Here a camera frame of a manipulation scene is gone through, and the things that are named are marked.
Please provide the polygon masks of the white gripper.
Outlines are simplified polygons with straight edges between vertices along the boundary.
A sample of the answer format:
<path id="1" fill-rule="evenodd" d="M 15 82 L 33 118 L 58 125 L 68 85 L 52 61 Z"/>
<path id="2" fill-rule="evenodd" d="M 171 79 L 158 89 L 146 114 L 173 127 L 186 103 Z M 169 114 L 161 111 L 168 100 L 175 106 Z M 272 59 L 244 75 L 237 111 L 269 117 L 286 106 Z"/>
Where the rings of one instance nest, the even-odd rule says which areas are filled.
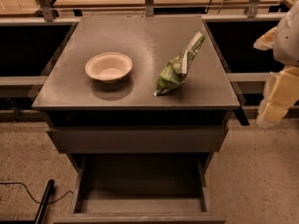
<path id="1" fill-rule="evenodd" d="M 256 123 L 267 129 L 279 124 L 299 101 L 299 0 L 280 20 L 277 28 L 260 36 L 253 47 L 273 49 L 274 59 L 288 65 L 277 74 L 270 73 L 265 81 Z"/>

